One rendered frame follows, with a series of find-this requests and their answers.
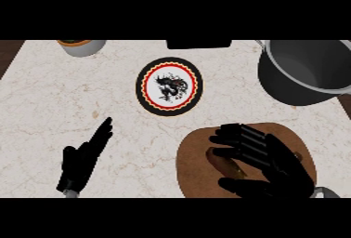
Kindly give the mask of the dark grey metal pot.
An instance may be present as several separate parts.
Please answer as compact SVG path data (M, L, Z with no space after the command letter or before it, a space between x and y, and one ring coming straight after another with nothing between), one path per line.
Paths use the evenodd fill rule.
M351 95L349 40L256 40L258 78L280 103L306 106Z

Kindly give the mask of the brown sweet potato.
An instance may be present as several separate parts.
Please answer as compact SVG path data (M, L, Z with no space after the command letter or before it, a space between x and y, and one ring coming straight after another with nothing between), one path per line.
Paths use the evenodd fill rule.
M205 152L205 157L213 168L219 173L231 179L244 179L246 173L231 158L222 158L213 154L213 147L209 147Z

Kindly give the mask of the brown wooden cutting board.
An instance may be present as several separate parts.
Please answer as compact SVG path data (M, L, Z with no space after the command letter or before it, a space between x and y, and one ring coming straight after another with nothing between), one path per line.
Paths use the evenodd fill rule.
M298 134L277 123L256 123L249 124L249 126L278 138L289 150L298 155L309 178L317 181L312 157ZM205 157L209 147L224 147L224 145L213 144L208 140L216 129L218 127L196 129L185 135L180 144L175 162L177 180L185 198L237 198L234 193L219 187L218 179L224 175Z

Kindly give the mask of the black rectangular appliance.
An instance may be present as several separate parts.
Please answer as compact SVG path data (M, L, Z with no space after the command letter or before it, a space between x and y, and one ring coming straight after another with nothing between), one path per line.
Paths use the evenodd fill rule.
M193 49L193 48L218 48L218 47L230 47L230 40L166 40L166 48L168 49Z

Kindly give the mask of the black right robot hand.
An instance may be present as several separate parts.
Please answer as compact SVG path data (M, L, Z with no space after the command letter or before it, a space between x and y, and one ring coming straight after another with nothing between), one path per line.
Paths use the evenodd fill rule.
M225 148L213 148L216 156L240 160L259 169L265 177L265 181L219 178L222 189L241 198L311 197L314 181L298 157L272 134L243 124L227 124L221 125L208 140L225 145Z

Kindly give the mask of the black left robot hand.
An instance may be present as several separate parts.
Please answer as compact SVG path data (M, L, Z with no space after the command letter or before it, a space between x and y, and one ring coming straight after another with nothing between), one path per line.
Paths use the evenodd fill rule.
M56 190L81 192L88 184L88 178L95 166L97 159L112 137L112 119L107 118L100 124L88 141L79 148L66 146L63 149L62 175Z

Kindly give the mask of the round black patterned plate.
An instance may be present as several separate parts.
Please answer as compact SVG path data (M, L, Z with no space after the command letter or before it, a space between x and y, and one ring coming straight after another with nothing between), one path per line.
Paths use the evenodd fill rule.
M203 94L203 78L196 66L181 58L153 60L135 80L135 97L143 108L159 116L178 116L196 106Z

